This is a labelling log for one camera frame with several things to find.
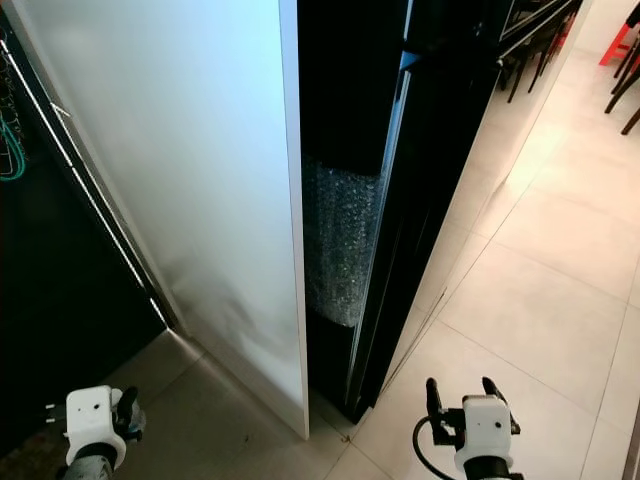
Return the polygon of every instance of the white panel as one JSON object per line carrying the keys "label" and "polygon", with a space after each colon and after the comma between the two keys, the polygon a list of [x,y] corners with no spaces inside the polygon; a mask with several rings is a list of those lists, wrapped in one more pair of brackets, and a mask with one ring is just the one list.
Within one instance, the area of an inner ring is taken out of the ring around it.
{"label": "white panel", "polygon": [[13,4],[185,328],[307,436],[295,0]]}

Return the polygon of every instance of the black cable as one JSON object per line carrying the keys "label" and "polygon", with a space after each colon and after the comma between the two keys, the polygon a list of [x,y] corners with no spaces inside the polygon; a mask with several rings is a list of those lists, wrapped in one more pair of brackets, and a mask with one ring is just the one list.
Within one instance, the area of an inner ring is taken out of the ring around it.
{"label": "black cable", "polygon": [[424,417],[424,418],[421,418],[418,423],[416,423],[416,426],[413,429],[413,437],[412,437],[413,450],[416,452],[416,455],[418,456],[418,460],[420,460],[420,462],[422,462],[422,464],[425,467],[427,467],[427,469],[431,473],[433,473],[436,477],[441,478],[442,480],[456,480],[455,478],[450,477],[446,473],[441,472],[436,467],[431,465],[431,462],[427,460],[427,458],[422,454],[422,450],[420,450],[420,444],[418,443],[418,435],[420,435],[420,430],[422,430],[422,427],[424,427],[424,424],[429,423],[430,420],[431,418]]}

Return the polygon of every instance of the white floor tile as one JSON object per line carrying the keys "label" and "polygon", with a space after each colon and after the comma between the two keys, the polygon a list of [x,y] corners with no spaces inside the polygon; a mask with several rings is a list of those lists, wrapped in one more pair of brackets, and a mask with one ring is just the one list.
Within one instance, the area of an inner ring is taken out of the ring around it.
{"label": "white floor tile", "polygon": [[106,385],[124,390],[138,387],[145,406],[202,356],[202,347],[166,330],[106,380]]}
{"label": "white floor tile", "polygon": [[599,101],[598,108],[589,107],[589,99],[584,102],[580,112],[574,113],[567,123],[568,148],[580,148],[591,155],[640,173],[638,148],[640,147],[640,130],[636,126],[627,136],[620,130],[638,108],[637,103],[620,103],[610,115],[605,115],[604,108],[610,97],[606,94]]}
{"label": "white floor tile", "polygon": [[340,457],[338,463],[327,480],[390,480],[391,477],[380,470],[371,460],[369,460],[360,450],[353,445],[349,445],[344,455]]}
{"label": "white floor tile", "polygon": [[478,235],[477,233],[471,233],[469,235],[467,243],[465,243],[464,248],[460,253],[460,257],[458,258],[458,262],[456,263],[456,266],[451,273],[451,277],[447,282],[448,293],[453,293],[458,285],[460,285],[460,282],[462,282],[462,279],[467,275],[469,270],[471,270],[471,267],[473,267],[473,264],[476,262],[488,243],[489,239],[487,237]]}
{"label": "white floor tile", "polygon": [[567,121],[571,119],[576,106],[580,103],[580,96],[576,93],[574,87],[564,85],[559,81],[556,82],[540,116],[545,120],[553,120],[559,124],[567,125]]}
{"label": "white floor tile", "polygon": [[625,304],[493,242],[439,320],[596,414]]}
{"label": "white floor tile", "polygon": [[626,433],[598,420],[580,480],[620,480],[630,440]]}
{"label": "white floor tile", "polygon": [[531,189],[494,238],[624,301],[629,298],[640,236],[609,215]]}
{"label": "white floor tile", "polygon": [[[514,468],[528,480],[575,479],[585,459],[595,419],[529,375],[436,321],[361,427],[354,444],[396,480],[430,478],[411,447],[411,432],[424,415],[425,381],[437,379],[445,407],[481,393],[491,377],[507,397],[522,435],[514,437]],[[434,464],[460,478],[452,447],[433,447],[429,428],[423,451]]]}
{"label": "white floor tile", "polygon": [[600,58],[591,52],[574,48],[558,76],[556,85],[567,86],[573,92],[588,91],[594,84],[611,82],[613,72],[611,68],[598,65]]}
{"label": "white floor tile", "polygon": [[600,416],[631,435],[640,400],[640,309],[629,306]]}
{"label": "white floor tile", "polygon": [[528,187],[567,135],[566,124],[547,119],[541,114],[519,152],[506,183],[522,189]]}
{"label": "white floor tile", "polygon": [[557,152],[533,186],[619,218],[640,231],[640,172],[594,155],[584,146]]}
{"label": "white floor tile", "polygon": [[322,479],[347,447],[315,414],[301,440],[206,355],[146,413],[119,480]]}

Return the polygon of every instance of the black refrigerator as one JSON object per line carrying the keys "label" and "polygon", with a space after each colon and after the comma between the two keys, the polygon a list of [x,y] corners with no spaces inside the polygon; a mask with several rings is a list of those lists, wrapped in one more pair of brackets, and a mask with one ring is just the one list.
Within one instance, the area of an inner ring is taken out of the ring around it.
{"label": "black refrigerator", "polygon": [[357,421],[380,394],[501,74],[573,2],[299,0],[310,386]]}

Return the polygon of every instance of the bubble wrap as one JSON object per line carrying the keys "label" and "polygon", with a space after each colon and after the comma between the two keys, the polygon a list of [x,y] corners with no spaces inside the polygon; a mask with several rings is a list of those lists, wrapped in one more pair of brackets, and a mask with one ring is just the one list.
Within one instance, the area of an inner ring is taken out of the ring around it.
{"label": "bubble wrap", "polygon": [[380,215],[380,177],[302,161],[306,304],[347,327],[362,318]]}

